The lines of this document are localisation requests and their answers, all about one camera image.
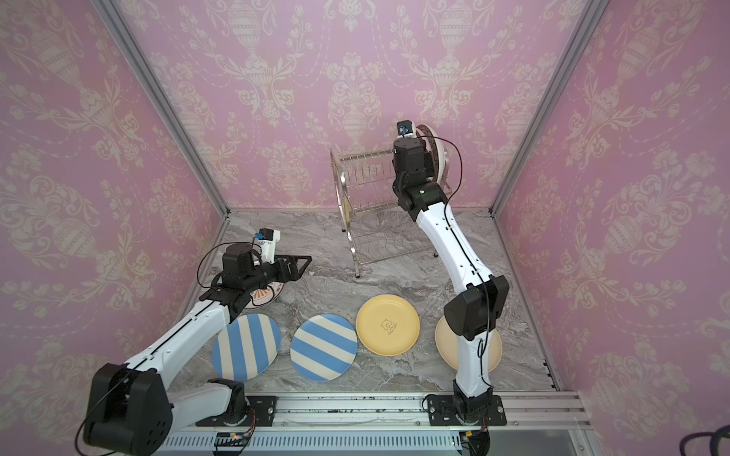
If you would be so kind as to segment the orange sunburst patterned plate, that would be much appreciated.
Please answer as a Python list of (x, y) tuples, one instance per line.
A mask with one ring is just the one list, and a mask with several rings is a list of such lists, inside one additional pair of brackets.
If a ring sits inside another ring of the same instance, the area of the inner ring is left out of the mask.
[(426, 150), (432, 158), (433, 169), (435, 169), (435, 181), (443, 184), (447, 164), (443, 142), (425, 123), (416, 126), (416, 136), (423, 138), (426, 142)]

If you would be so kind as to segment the red rimmed white plate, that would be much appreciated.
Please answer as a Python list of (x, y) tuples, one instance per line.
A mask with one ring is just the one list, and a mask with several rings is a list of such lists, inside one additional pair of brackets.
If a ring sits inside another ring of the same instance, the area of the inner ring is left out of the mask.
[(245, 309), (257, 309), (274, 302), (283, 291), (284, 284), (280, 282), (272, 282), (264, 289), (258, 289), (251, 293), (251, 300), (245, 306)]

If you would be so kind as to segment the silver metal dish rack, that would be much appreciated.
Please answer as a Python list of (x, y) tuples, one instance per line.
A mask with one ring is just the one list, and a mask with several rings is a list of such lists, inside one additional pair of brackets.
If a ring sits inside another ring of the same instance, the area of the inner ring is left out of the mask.
[(342, 232), (358, 279), (369, 264), (431, 250), (426, 236), (398, 206), (390, 150), (333, 149), (330, 160)]

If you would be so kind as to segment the yellow plate with bear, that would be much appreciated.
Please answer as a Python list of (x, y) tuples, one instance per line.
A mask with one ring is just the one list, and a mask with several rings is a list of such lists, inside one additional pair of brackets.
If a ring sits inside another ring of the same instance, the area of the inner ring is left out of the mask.
[(355, 330), (360, 343), (380, 356), (410, 351), (420, 334), (419, 315), (406, 299), (381, 294), (367, 300), (357, 313)]

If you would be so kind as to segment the beige plain plate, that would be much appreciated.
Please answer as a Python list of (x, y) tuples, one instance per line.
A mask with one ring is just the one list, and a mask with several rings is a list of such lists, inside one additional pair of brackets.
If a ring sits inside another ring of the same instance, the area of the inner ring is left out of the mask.
[[(503, 342), (497, 329), (490, 332), (488, 371), (499, 365), (503, 355)], [(457, 336), (449, 327), (446, 317), (441, 317), (435, 327), (435, 344), (443, 360), (454, 370), (458, 369)]]

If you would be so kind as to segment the white floral plate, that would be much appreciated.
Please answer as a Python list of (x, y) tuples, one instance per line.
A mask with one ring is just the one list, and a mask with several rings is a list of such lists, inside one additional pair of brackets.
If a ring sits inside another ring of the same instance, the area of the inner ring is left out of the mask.
[(420, 129), (422, 137), (429, 143), (428, 150), (431, 152), (433, 162), (435, 163), (436, 181), (445, 191), (450, 191), (451, 187), (448, 184), (449, 158), (447, 148), (444, 142), (439, 140), (439, 135), (429, 125), (422, 125)]

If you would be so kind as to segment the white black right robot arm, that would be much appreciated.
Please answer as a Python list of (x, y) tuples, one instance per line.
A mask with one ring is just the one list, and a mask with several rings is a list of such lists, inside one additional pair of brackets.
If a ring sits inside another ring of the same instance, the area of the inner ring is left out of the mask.
[(454, 287), (455, 297), (443, 312), (457, 336), (458, 369), (452, 396), (456, 416), (469, 424), (482, 422), (496, 401), (486, 364), (509, 281), (492, 273), (460, 229), (450, 199), (436, 180), (424, 139), (397, 138), (393, 168), (398, 206), (431, 241)]

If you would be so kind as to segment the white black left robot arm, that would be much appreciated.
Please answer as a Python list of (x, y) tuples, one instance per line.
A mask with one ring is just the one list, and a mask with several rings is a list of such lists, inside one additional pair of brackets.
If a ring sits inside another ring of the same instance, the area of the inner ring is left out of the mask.
[(264, 242), (224, 246), (222, 271), (181, 321), (124, 363), (97, 370), (75, 446), (102, 448), (106, 455), (151, 455), (170, 433), (201, 421), (256, 425), (241, 382), (213, 379), (181, 393), (168, 388), (199, 349), (240, 316), (256, 290), (299, 280), (312, 259), (279, 255)]

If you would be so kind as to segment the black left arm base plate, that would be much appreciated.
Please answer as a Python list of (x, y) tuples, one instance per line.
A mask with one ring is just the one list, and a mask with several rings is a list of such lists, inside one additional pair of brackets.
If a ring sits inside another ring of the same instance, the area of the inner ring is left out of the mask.
[(239, 418), (224, 418), (222, 415), (205, 418), (195, 424), (197, 428), (239, 427), (265, 428), (271, 427), (275, 418), (278, 398), (275, 395), (247, 397), (248, 405)]

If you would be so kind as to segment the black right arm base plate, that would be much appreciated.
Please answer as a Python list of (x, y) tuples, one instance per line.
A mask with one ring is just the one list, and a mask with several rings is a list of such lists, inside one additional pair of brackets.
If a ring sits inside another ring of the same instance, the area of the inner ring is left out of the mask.
[(478, 418), (464, 420), (458, 416), (454, 397), (444, 394), (427, 394), (422, 408), (428, 414), (432, 427), (479, 426), (481, 428), (504, 427), (508, 420), (500, 396), (492, 397), (492, 404)]

